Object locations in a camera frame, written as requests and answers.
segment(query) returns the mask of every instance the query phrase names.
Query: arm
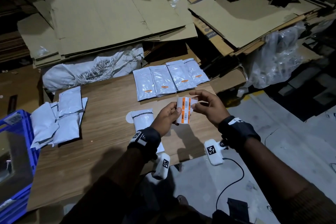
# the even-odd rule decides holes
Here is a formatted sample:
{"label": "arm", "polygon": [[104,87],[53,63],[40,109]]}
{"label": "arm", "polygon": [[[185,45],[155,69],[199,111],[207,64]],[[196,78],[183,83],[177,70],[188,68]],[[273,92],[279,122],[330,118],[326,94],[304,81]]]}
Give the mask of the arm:
{"label": "arm", "polygon": [[[193,109],[206,115],[219,131],[223,131],[223,122],[230,121],[230,114],[219,97],[206,90],[195,90],[190,94],[208,102],[197,103]],[[259,140],[250,137],[241,142],[228,141],[229,146],[240,154],[281,223],[330,223],[336,220],[334,203]]]}
{"label": "arm", "polygon": [[146,144],[137,143],[134,136],[126,152],[93,184],[61,223],[97,222],[99,219],[106,222],[111,218],[113,223],[121,223],[141,170],[156,156],[161,137],[168,133],[180,113],[176,102],[164,107],[152,125],[141,130]]}

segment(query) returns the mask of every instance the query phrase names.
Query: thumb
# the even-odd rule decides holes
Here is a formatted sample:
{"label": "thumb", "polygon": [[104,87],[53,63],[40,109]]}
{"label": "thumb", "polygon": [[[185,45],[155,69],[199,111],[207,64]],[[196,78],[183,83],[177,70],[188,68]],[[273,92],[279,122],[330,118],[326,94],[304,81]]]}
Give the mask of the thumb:
{"label": "thumb", "polygon": [[197,104],[193,104],[193,105],[192,105],[192,109],[193,109],[195,112],[198,112],[198,113],[200,113],[200,114],[204,114],[204,115],[206,115],[208,107],[202,105],[202,103],[197,103]]}
{"label": "thumb", "polygon": [[182,112],[182,108],[181,107],[177,107],[175,112],[173,112],[171,115],[170,115],[170,118],[171,118],[171,122],[174,122],[177,120],[177,118],[181,115],[181,112]]}

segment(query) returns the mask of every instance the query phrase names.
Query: person's left hand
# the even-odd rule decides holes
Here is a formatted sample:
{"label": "person's left hand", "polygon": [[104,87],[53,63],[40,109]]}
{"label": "person's left hand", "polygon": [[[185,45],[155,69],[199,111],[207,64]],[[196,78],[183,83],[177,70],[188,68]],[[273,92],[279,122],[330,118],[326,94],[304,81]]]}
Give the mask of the person's left hand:
{"label": "person's left hand", "polygon": [[168,133],[171,124],[174,123],[181,115],[182,109],[180,107],[175,109],[176,105],[176,102],[169,103],[159,112],[159,114],[156,116],[155,120],[151,124],[151,127],[159,132],[161,137]]}

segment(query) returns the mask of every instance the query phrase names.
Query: hand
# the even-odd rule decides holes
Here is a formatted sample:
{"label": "hand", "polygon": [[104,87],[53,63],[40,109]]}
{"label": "hand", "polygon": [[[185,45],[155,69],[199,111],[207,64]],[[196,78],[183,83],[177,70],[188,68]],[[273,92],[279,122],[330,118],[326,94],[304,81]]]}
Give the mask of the hand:
{"label": "hand", "polygon": [[176,102],[169,103],[159,112],[159,114],[156,116],[155,120],[151,124],[151,127],[159,132],[161,137],[168,133],[171,124],[174,123],[181,115],[182,109],[180,107],[175,109],[176,105]]}
{"label": "hand", "polygon": [[225,118],[229,117],[230,114],[223,105],[221,99],[206,91],[206,90],[193,90],[189,93],[190,95],[198,95],[193,99],[198,99],[198,101],[205,101],[208,103],[197,103],[193,104],[191,107],[195,112],[204,114],[207,116],[208,120],[218,128],[218,124]]}

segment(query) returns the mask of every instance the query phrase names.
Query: black wrist strap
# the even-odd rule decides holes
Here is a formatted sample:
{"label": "black wrist strap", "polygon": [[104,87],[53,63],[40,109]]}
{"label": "black wrist strap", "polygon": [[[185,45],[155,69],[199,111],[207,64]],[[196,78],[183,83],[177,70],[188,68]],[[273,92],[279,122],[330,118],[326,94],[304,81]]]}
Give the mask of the black wrist strap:
{"label": "black wrist strap", "polygon": [[160,133],[154,128],[148,127],[138,130],[127,148],[138,148],[141,151],[145,163],[147,163],[151,159],[157,158],[156,151],[158,147],[154,146],[152,143],[157,140],[161,141]]}
{"label": "black wrist strap", "polygon": [[242,149],[249,137],[261,141],[260,136],[254,131],[251,124],[234,116],[222,120],[218,125],[218,131],[222,134],[222,138],[227,141],[227,144],[237,152]]}

